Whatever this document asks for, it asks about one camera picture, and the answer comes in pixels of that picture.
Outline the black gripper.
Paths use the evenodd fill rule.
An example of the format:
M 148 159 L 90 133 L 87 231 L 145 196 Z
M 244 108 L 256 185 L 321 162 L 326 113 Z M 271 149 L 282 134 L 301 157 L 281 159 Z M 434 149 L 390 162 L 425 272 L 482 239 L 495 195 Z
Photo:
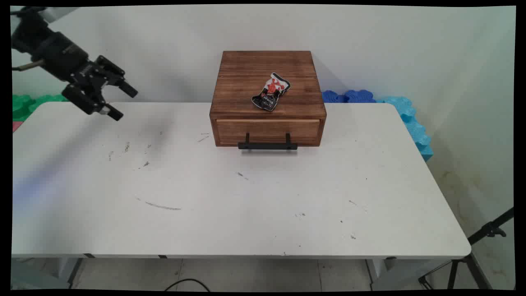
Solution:
M 42 66 L 51 75 L 67 82 L 62 96 L 91 115 L 99 113 L 120 120 L 123 113 L 102 96 L 105 86 L 116 86 L 129 97 L 138 91 L 125 79 L 125 71 L 105 56 L 91 60 L 87 52 L 60 32 L 45 32 L 31 41 L 32 61 L 43 60 Z

